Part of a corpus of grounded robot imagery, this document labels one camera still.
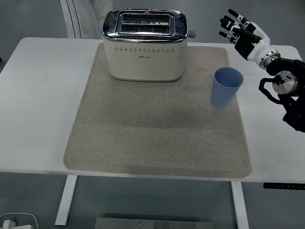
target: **white table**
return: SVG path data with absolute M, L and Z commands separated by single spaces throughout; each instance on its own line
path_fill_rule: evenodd
M 242 179 L 169 177 L 67 169 L 63 154 L 101 42 L 54 38 L 20 41 L 0 74 L 0 171 L 230 180 L 238 186 L 241 181 L 305 182 L 305 133 L 283 122 L 284 108 L 258 91 L 260 80 L 270 76 L 254 62 L 244 60 L 233 45 L 214 43 L 189 45 L 225 48 L 231 67 L 244 75 L 237 99 L 253 166 L 249 176 Z M 275 48 L 284 58 L 300 59 L 294 47 Z

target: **mat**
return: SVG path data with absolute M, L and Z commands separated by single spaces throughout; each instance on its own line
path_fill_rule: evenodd
M 187 47 L 173 83 L 119 81 L 98 47 L 64 154 L 69 169 L 119 174 L 242 178 L 252 167 L 236 97 L 211 104 L 227 52 Z

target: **metal plate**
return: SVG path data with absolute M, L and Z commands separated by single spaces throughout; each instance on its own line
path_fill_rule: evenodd
M 213 223 L 97 218 L 95 229 L 214 229 Z
M 272 87 L 278 94 L 292 94 L 298 88 L 298 81 L 296 76 L 289 71 L 281 71 L 277 75 L 279 75 L 283 83 L 272 83 Z

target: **toaster slot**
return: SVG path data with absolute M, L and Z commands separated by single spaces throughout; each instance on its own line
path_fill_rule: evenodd
M 121 32 L 127 33 L 158 33 L 158 34 L 170 34 L 169 25 L 160 24 L 122 24 Z
M 148 22 L 169 22 L 169 14 L 145 14 L 145 13 L 125 13 L 124 21 L 148 21 Z

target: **gray floor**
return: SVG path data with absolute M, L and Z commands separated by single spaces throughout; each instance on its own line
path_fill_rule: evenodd
M 187 15 L 193 42 L 225 43 L 219 19 L 232 8 L 256 22 L 271 44 L 291 45 L 305 59 L 303 0 L 114 0 L 114 8 L 180 10 Z M 24 37 L 67 36 L 59 1 L 0 0 L 0 71 Z M 0 215 L 29 212 L 41 229 L 54 222 L 66 176 L 0 173 Z M 251 229 L 304 228 L 305 191 L 263 189 L 243 183 Z M 66 228 L 94 228 L 96 217 L 124 217 L 214 222 L 215 228 L 236 228 L 228 182 L 80 177 Z M 0 218 L 0 226 L 5 217 Z M 26 216 L 12 216 L 18 223 Z

